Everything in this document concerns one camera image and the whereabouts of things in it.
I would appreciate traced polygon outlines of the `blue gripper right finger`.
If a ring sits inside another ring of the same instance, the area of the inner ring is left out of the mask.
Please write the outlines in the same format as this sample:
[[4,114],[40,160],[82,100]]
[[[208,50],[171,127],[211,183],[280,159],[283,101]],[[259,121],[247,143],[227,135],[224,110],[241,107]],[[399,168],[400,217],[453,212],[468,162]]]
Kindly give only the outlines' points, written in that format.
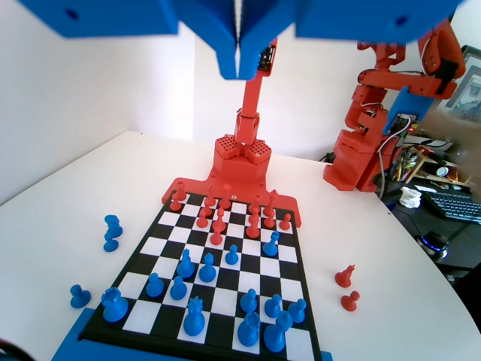
[[255,77],[260,53],[295,21],[297,1],[241,2],[240,79]]

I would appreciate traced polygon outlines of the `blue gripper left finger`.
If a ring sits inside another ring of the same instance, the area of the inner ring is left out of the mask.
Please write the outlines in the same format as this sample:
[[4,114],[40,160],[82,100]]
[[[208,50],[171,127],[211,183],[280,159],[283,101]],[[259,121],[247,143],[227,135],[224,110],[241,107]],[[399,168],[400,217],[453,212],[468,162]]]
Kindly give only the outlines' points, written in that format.
[[235,80],[237,33],[234,1],[178,1],[177,11],[180,21],[215,51],[221,76]]

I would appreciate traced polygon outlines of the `person's hand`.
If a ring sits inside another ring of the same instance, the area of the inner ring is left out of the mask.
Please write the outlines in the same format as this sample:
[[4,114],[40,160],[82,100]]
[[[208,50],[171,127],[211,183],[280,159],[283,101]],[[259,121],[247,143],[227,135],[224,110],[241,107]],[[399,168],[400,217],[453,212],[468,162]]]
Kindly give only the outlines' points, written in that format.
[[448,138],[464,151],[460,166],[473,182],[480,186],[480,124],[449,117],[437,110],[429,111],[422,122],[423,128],[435,138]]

